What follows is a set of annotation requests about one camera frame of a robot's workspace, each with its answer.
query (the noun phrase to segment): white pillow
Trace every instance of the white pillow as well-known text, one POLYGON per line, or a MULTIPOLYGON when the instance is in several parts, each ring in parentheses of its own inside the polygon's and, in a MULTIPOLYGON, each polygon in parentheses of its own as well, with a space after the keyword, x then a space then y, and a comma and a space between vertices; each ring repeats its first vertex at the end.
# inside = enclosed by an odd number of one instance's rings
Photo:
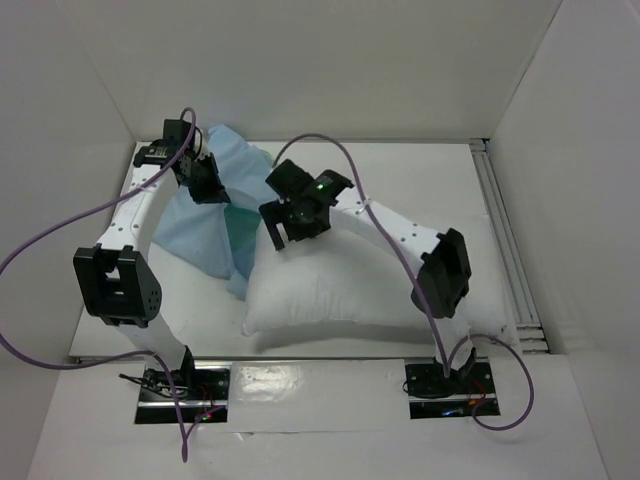
MULTIPOLYGON (((517 343, 517 332, 489 218, 443 219, 423 225, 465 238, 472 275, 455 320, 472 332, 517 343)), ((255 265, 247 288, 244 335, 325 321, 429 328, 411 301, 411 282, 398 260, 366 240, 332 228, 317 238, 290 242, 276 252, 264 224, 258 228, 255 265)))

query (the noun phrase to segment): wire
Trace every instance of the wire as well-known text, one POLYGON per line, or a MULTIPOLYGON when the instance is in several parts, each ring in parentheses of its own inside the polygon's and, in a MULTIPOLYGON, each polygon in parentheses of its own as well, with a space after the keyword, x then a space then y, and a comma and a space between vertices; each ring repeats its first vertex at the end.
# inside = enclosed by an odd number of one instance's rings
MULTIPOLYGON (((189 146, 189 143, 191 142, 191 140, 193 139, 193 136, 195 135, 196 112, 193 110, 193 108, 191 107, 185 108, 180 114, 180 120, 183 120, 184 116, 187 113, 191 115, 191 127, 189 128, 189 133, 187 134, 187 138, 185 139, 182 146, 178 149, 176 154, 171 158, 171 160, 169 160, 167 164, 164 167, 162 167, 155 175, 153 175, 151 178, 149 178, 146 182, 144 182, 139 187, 133 190, 130 190, 124 195, 121 195, 113 200, 109 200, 108 202, 103 203, 102 205, 98 205, 97 207, 87 210, 86 212, 82 212, 77 215, 74 215, 73 217, 70 217, 67 220, 63 220, 62 222, 57 223, 52 227, 49 227, 46 230, 40 232, 36 236, 30 238, 29 240, 24 242, 22 245, 18 246, 15 250, 13 250, 2 261, 2 263, 0 263, 0 276, 4 273, 4 271, 7 269, 9 264, 16 259, 18 255, 24 252, 27 248, 31 247, 33 244, 39 242, 43 238, 51 235, 52 233, 60 230, 61 228, 66 227, 67 225, 70 225, 74 222, 87 218, 98 212, 102 212, 103 210, 113 207, 114 205, 117 205, 120 202, 124 202, 125 200, 128 200, 136 196, 138 193, 142 192, 143 190, 147 189, 149 186, 153 185, 160 177, 162 177, 165 173, 167 173, 171 169, 171 167, 173 167, 173 165, 182 157, 182 155, 184 155, 184 152, 186 151, 187 147, 189 146)), ((96 367, 98 365, 104 365, 105 363, 114 362, 116 360, 122 360, 125 358, 133 358, 133 357, 140 357, 140 356, 153 357, 162 367, 167 377, 167 382, 169 383, 171 396, 173 397, 173 403, 176 409, 176 417, 178 419, 180 435, 182 436, 182 461, 186 463, 189 457, 189 447, 187 446, 187 440, 189 436, 185 430, 184 420, 182 417, 182 410, 180 409, 180 399, 177 393, 176 385, 175 385, 175 382, 173 381, 171 370, 169 370, 169 367, 167 367, 167 364, 164 362, 164 360, 154 352, 150 352, 147 350, 136 350, 133 352, 123 353, 120 355, 115 355, 113 357, 103 358, 101 360, 95 360, 87 363, 79 363, 79 364, 73 364, 73 365, 56 365, 52 363, 42 362, 40 360, 31 358, 28 355, 25 355, 24 353, 20 352, 17 348, 15 348, 1 332, 0 332, 0 345, 4 347, 5 350, 7 350, 11 355, 16 357, 18 360, 22 360, 23 362, 28 363, 29 365, 33 365, 34 367, 44 368, 46 370, 81 370, 85 368, 96 367)))
POLYGON ((340 151, 346 157, 347 162, 349 163, 349 167, 351 168, 351 172, 353 174, 353 180, 354 180, 354 182, 356 184, 356 188, 358 190, 358 194, 360 195, 360 199, 362 200, 362 204, 364 205, 365 210, 369 214, 369 218, 371 219, 371 222, 375 225, 375 227, 378 229, 380 234, 387 241, 389 246, 391 246, 391 248, 393 249, 394 253, 398 257, 398 260, 402 264, 402 266, 404 268, 404 271, 406 272, 407 276, 409 277, 409 280, 411 280, 411 283, 413 284, 413 288, 414 288, 414 290, 416 292, 416 295, 418 296, 418 300, 420 302, 420 305, 422 306, 422 310, 425 313, 425 315, 427 316, 427 319, 429 320, 429 325, 431 327, 431 331, 433 332, 433 336, 435 338, 436 345, 438 347, 438 350, 440 351, 440 356, 441 356, 441 359, 442 359, 442 366, 443 366, 445 378, 448 378, 449 375, 450 375, 451 364, 453 362, 453 359, 455 358, 456 353, 458 353, 458 350, 460 350, 462 345, 464 345, 467 341, 471 341, 472 338, 484 338, 484 339, 488 339, 489 341, 496 342, 496 343, 500 344, 501 346, 506 348, 509 351, 509 353, 511 353, 511 355, 513 355, 513 357, 520 364, 520 367, 522 367, 522 371, 524 372, 524 375, 525 375, 525 377, 527 379, 527 384, 528 384, 528 387, 529 387, 529 403, 527 404, 527 408, 525 409, 524 413, 517 420, 515 420, 514 422, 512 422, 512 423, 510 423, 508 425, 503 425, 503 426, 487 425, 486 423, 484 423, 481 420, 479 420, 478 417, 477 417, 478 408, 480 406, 482 406, 485 402, 488 401, 487 399, 485 399, 484 401, 478 402, 473 407, 473 409, 471 410, 471 417, 473 418, 473 420, 478 425, 480 425, 481 427, 486 428, 487 430, 493 430, 493 431, 509 430, 511 428, 517 427, 522 422, 524 422, 524 420, 529 416, 529 414, 531 413, 531 410, 533 408, 533 402, 534 402, 534 398, 535 398, 535 388, 534 388, 534 385, 533 385, 533 379, 531 378, 531 374, 529 373, 529 369, 527 368, 527 366, 525 365, 524 361, 522 360, 522 357, 520 357, 520 355, 518 355, 518 352, 516 352, 513 349, 513 347, 511 347, 511 345, 509 345, 508 343, 504 342, 503 340, 499 339, 498 337, 494 337, 492 335, 487 335, 487 334, 484 334, 484 333, 473 333, 473 334, 470 334, 470 335, 462 338, 453 347, 453 349, 451 350, 451 353, 449 354, 449 357, 446 356, 446 353, 444 351, 444 344, 442 342, 442 337, 440 336, 440 332, 438 331, 438 327, 436 325, 435 319, 433 318, 433 314, 431 313, 431 308, 429 307, 429 302, 427 302, 427 299, 426 299, 424 293, 422 292, 422 289, 420 288, 420 285, 418 285, 418 282, 417 282, 416 278, 413 276, 413 272, 411 271, 411 267, 409 266, 409 262, 404 257, 402 251, 400 250, 400 248, 396 244, 396 242, 393 239, 393 237, 389 234, 389 232, 387 232, 387 230, 378 221, 378 218, 376 217, 375 213, 373 212, 373 209, 371 208, 369 203, 366 201, 367 200, 367 196, 365 195, 364 187, 362 186, 362 182, 360 180, 360 175, 358 174, 358 169, 356 168, 356 164, 353 161, 353 158, 351 157, 351 154, 349 153, 347 148, 344 145, 342 145, 342 143, 340 143, 338 140, 336 140, 336 139, 334 139, 332 137, 329 137, 328 135, 323 135, 321 133, 303 133, 302 135, 298 135, 297 137, 294 137, 291 140, 289 140, 280 149, 280 152, 278 152, 278 155, 276 156, 276 159, 273 162, 273 168, 275 168, 278 165, 278 162, 280 161, 280 158, 282 157, 284 152, 286 152, 287 149, 291 145, 293 145, 294 143, 299 142, 300 140, 305 139, 305 138, 318 138, 320 140, 324 140, 326 142, 332 143, 336 147, 338 147, 340 149, 340 151))
POLYGON ((196 126, 196 130, 200 134, 200 143, 198 144, 198 153, 196 153, 196 159, 197 159, 200 156, 200 153, 202 152, 202 130, 200 130, 200 128, 198 128, 197 126, 196 126))
POLYGON ((420 305, 422 306, 423 312, 427 316, 427 320, 429 320, 429 326, 431 327, 431 331, 433 332, 433 337, 435 338, 435 341, 436 341, 436 346, 438 347, 438 351, 440 352, 442 365, 444 368, 444 376, 445 378, 449 378, 451 367, 447 363, 447 357, 444 350, 444 343, 442 342, 442 337, 440 336, 440 332, 438 331, 438 327, 436 326, 436 321, 433 317, 433 314, 431 313, 431 307, 429 307, 427 298, 424 296, 422 288, 420 288, 420 285, 418 284, 418 280, 414 277, 413 272, 411 271, 411 266, 409 266, 409 262, 402 254, 402 250, 400 250, 400 247, 398 247, 393 237, 389 235, 389 232, 387 232, 387 230, 382 226, 382 224, 378 220, 378 217, 376 217, 375 213, 373 212, 371 205, 369 205, 369 202, 367 202, 367 196, 364 192, 362 181, 360 180, 360 174, 358 173, 356 164, 353 161, 353 158, 351 157, 351 154, 346 149, 346 147, 342 145, 339 141, 335 140, 334 138, 331 138, 327 135, 323 135, 322 133, 303 133, 302 135, 298 135, 297 137, 292 138, 284 145, 284 147, 282 147, 282 149, 276 156, 275 161, 273 162, 273 167, 275 168, 276 165, 278 165, 280 158, 291 145, 293 145, 296 142, 299 142, 304 138, 319 138, 320 140, 333 143, 336 147, 338 147, 342 151, 342 153, 346 157, 347 162, 349 162, 349 167, 351 167, 351 172, 353 174, 353 181, 356 184, 356 189, 358 190, 358 194, 360 195, 360 200, 362 201, 362 205, 364 205, 365 210, 369 214, 369 218, 371 219, 371 222, 375 225, 375 227, 378 229, 380 234, 387 241, 389 246, 392 248, 393 252, 396 254, 396 257, 398 257, 398 260, 402 264, 404 271, 406 272, 407 276, 409 277, 409 280, 411 280, 411 283, 413 284, 413 289, 418 297, 420 305))

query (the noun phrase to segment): blue cloth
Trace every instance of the blue cloth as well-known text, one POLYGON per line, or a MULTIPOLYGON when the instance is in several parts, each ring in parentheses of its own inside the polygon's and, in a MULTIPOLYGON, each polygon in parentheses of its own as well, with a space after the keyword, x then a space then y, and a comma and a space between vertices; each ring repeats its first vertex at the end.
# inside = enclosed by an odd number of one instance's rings
POLYGON ((244 300, 258 207, 277 198, 265 183, 271 159, 224 125, 209 129, 208 146, 231 204, 196 205, 181 187, 167 204, 153 240, 207 275, 228 278, 227 289, 244 300))

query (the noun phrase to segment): white floor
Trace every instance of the white floor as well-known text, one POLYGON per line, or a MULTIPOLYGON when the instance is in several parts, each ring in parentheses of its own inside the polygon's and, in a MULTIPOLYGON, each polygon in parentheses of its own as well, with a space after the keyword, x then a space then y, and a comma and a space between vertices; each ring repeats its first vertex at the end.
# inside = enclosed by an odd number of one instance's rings
MULTIPOLYGON (((278 142, 256 145, 274 156, 278 142)), ((349 144, 362 180, 373 198, 429 225, 433 215, 450 219, 486 217, 487 211, 468 145, 349 144)), ((303 143, 289 157, 314 173, 332 168, 348 172, 345 159, 330 144, 303 143)), ((481 249, 497 254, 495 242, 481 249)), ((163 285, 162 312, 174 334, 196 357, 415 357, 433 354, 426 329, 314 325, 279 329, 244 337, 240 327, 244 302, 226 291, 226 280, 210 278, 152 245, 149 263, 163 285)), ((475 276, 482 271, 474 270, 475 276)), ((506 290, 506 277, 502 279, 506 290)), ((506 309, 513 312, 511 300, 506 309)), ((104 356, 131 350, 128 340, 82 314, 70 354, 104 356)))
MULTIPOLYGON (((565 357, 529 356, 526 361, 536 385, 536 403, 526 423, 513 431, 487 432, 469 418, 409 420, 408 408, 392 407, 400 399, 399 372, 393 371, 398 366, 368 362, 380 364, 380 375, 372 376, 369 368, 365 380, 358 380, 347 374, 334 376, 331 362, 324 362, 335 379, 333 388, 307 399, 309 415, 298 415, 298 408, 289 418, 296 419, 300 429, 315 424, 329 430, 335 430, 335 420, 342 418, 353 431, 221 433, 224 426, 203 425, 191 439, 186 465, 176 425, 133 424, 137 388, 117 374, 139 374, 141 363, 63 372, 29 480, 605 480, 565 357), (340 400, 354 395, 353 382, 358 381, 359 395, 366 394, 368 401, 356 412, 353 403, 346 401, 341 407, 340 400), (394 410, 388 419, 381 413, 385 406, 394 410), (354 412, 357 419, 350 420, 354 412), (362 431, 359 423, 367 417, 369 431, 362 431)), ((487 422, 504 424, 526 405, 527 388, 512 359, 493 358, 492 366, 502 416, 487 422)), ((356 366, 353 374, 358 372, 356 366)), ((316 379, 322 377, 317 373, 316 379)), ((265 422, 291 407, 286 401, 254 402, 252 409, 240 409, 232 419, 230 406, 230 423, 244 422, 241 432, 251 432, 251 423, 264 431, 265 422)))

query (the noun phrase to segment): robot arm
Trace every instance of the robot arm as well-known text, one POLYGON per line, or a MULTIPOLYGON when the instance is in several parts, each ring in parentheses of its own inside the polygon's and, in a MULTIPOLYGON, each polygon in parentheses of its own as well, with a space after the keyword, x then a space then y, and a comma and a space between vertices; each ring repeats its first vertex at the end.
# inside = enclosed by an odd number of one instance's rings
MULTIPOLYGON (((139 189, 175 155, 185 142, 190 124, 166 120, 163 138, 142 147, 133 162, 129 191, 139 189)), ((151 239, 166 204, 178 185, 189 188, 196 203, 228 202, 212 155, 197 158, 193 140, 185 154, 154 184, 123 202, 107 231, 93 247, 79 248, 74 267, 90 315, 122 332, 139 350, 159 354, 178 384, 188 385, 193 374, 189 349, 176 339, 162 318, 162 287, 147 264, 151 239)), ((153 357, 147 370, 163 375, 153 357)))
MULTIPOLYGON (((280 196, 280 200, 260 207, 276 250, 285 247, 278 229, 280 224, 291 241, 313 238, 335 226, 395 255, 366 212, 360 196, 352 190, 353 184, 342 175, 326 170, 314 179, 291 160, 285 160, 273 170, 267 183, 280 196)), ((444 349, 450 352, 469 334, 468 324, 453 318, 457 305, 469 292, 471 268, 464 238, 454 229, 443 234, 418 225, 371 199, 366 203, 376 212, 380 223, 407 259, 440 327, 438 331, 444 349)), ((415 289, 411 299, 422 310, 415 289)), ((464 375, 474 360, 472 346, 465 344, 453 359, 452 368, 461 370, 464 375)))

